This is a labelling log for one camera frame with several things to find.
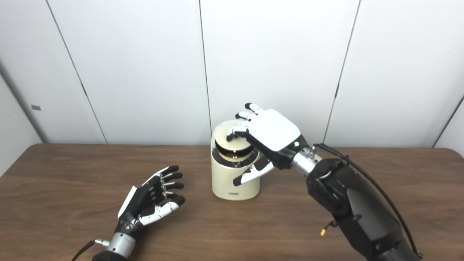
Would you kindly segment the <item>black and white left hand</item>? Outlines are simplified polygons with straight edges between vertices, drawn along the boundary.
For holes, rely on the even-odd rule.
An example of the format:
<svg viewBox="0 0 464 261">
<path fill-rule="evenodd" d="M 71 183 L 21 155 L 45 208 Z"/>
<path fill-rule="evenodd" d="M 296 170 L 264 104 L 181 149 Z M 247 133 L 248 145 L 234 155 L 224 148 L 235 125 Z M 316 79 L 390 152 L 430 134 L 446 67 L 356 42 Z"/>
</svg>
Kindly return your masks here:
<svg viewBox="0 0 464 261">
<path fill-rule="evenodd" d="M 132 186 L 119 212 L 115 233 L 122 233 L 140 241 L 148 226 L 173 211 L 177 210 L 185 198 L 172 192 L 172 189 L 183 189 L 184 184 L 174 182 L 183 174 L 179 166 L 173 165 L 157 171 L 141 186 Z"/>
</svg>

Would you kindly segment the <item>black and white right hand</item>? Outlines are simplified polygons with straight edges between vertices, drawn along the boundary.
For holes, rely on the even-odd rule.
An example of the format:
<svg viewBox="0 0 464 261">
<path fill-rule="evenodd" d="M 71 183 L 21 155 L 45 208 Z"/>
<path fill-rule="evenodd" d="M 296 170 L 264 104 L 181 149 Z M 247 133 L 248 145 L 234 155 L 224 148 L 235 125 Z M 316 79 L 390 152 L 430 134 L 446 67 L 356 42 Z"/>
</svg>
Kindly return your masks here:
<svg viewBox="0 0 464 261">
<path fill-rule="evenodd" d="M 242 119 L 239 125 L 227 132 L 227 142 L 234 138 L 245 140 L 261 154 L 262 158 L 233 180 L 234 186 L 243 185 L 267 174 L 274 168 L 290 170 L 294 157 L 309 147 L 300 129 L 274 109 L 262 109 L 254 103 L 246 103 L 249 111 L 235 115 Z"/>
</svg>

